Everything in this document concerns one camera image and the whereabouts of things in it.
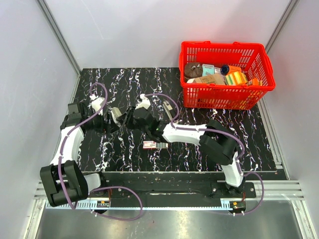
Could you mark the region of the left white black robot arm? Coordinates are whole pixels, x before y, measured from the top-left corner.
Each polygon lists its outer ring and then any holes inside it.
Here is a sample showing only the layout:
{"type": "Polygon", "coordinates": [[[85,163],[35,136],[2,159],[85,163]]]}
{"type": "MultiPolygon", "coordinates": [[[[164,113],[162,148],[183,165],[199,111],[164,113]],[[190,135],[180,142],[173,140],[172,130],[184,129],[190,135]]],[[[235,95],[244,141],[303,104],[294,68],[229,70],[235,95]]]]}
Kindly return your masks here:
{"type": "Polygon", "coordinates": [[[87,199],[90,192],[97,197],[107,194],[108,185],[102,181],[101,173],[83,175],[77,165],[80,144],[85,133],[93,130],[107,133],[110,130],[111,116],[105,119],[103,107],[105,99],[92,102],[92,110],[84,103],[68,105],[61,130],[61,140],[54,158],[48,166],[40,170],[40,178],[52,207],[75,203],[87,199]]]}

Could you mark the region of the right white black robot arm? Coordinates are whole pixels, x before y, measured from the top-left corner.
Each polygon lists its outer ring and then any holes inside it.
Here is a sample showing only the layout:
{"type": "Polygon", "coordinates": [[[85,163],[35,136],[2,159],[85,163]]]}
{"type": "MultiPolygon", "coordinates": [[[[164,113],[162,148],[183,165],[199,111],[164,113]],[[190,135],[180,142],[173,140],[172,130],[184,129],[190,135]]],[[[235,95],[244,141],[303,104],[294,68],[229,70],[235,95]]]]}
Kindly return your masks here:
{"type": "Polygon", "coordinates": [[[156,120],[149,109],[134,107],[117,117],[117,121],[128,129],[140,130],[156,143],[181,142],[197,145],[221,166],[227,193],[238,197],[244,192],[244,176],[238,162],[244,153],[244,145],[219,122],[211,120],[201,125],[166,123],[156,120]]]}

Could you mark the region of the beige stapler magazine piece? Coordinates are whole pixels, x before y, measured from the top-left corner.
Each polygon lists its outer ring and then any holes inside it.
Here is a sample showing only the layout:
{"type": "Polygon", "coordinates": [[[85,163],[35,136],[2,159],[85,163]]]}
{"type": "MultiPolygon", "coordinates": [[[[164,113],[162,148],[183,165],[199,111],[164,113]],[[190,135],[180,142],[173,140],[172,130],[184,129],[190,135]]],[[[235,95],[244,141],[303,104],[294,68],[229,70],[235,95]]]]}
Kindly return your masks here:
{"type": "Polygon", "coordinates": [[[117,107],[113,107],[111,109],[111,115],[112,115],[113,122],[117,126],[121,126],[122,124],[118,121],[118,118],[122,116],[121,111],[117,107]]]}

